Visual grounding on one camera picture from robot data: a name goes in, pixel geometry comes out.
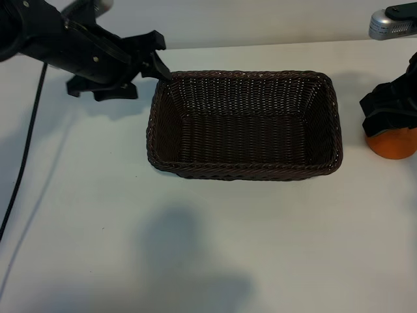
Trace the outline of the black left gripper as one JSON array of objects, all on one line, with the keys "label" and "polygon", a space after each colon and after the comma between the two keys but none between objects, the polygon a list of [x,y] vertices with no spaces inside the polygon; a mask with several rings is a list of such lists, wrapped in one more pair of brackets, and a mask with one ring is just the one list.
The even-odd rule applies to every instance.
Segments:
[{"label": "black left gripper", "polygon": [[19,52],[78,75],[66,83],[67,93],[77,98],[92,92],[96,101],[137,99],[137,87],[131,82],[106,85],[117,81],[130,64],[143,78],[171,80],[157,54],[166,49],[161,33],[153,30],[121,40],[96,23],[112,6],[113,1],[74,1],[58,11],[46,1],[20,1]]}]

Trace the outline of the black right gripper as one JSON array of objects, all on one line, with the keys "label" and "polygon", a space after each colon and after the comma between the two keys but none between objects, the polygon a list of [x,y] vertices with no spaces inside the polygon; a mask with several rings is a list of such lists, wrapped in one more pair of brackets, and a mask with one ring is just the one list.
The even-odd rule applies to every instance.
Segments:
[{"label": "black right gripper", "polygon": [[[365,115],[362,127],[366,136],[376,136],[387,130],[416,128],[416,56],[409,60],[405,76],[382,83],[368,93],[360,105]],[[407,85],[406,106],[403,104]]]}]

